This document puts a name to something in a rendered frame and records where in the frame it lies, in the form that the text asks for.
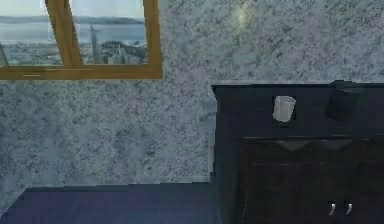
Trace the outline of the pale grey cup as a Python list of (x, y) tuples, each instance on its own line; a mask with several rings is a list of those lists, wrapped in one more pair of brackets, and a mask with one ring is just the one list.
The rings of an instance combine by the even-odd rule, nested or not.
[(280, 122), (288, 122), (292, 118), (296, 99), (291, 96), (277, 96), (274, 100), (273, 118)]

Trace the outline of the wooden framed window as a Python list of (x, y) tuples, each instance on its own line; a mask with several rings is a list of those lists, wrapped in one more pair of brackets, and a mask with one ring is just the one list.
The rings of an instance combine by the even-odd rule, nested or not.
[(0, 0), (0, 80), (161, 76), (159, 0)]

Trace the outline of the black pot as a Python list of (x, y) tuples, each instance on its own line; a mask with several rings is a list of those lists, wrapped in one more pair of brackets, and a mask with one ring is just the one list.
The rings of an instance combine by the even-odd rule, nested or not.
[(330, 86), (332, 91), (328, 99), (325, 115), (336, 121), (349, 120), (361, 95), (361, 85), (353, 81), (335, 80)]

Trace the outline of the dark wooden cupboard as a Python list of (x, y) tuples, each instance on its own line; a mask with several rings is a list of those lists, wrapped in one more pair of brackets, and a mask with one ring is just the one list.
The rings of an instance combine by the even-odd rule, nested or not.
[(213, 86), (222, 224), (384, 224), (384, 83), (358, 84), (347, 121), (325, 115), (330, 84)]

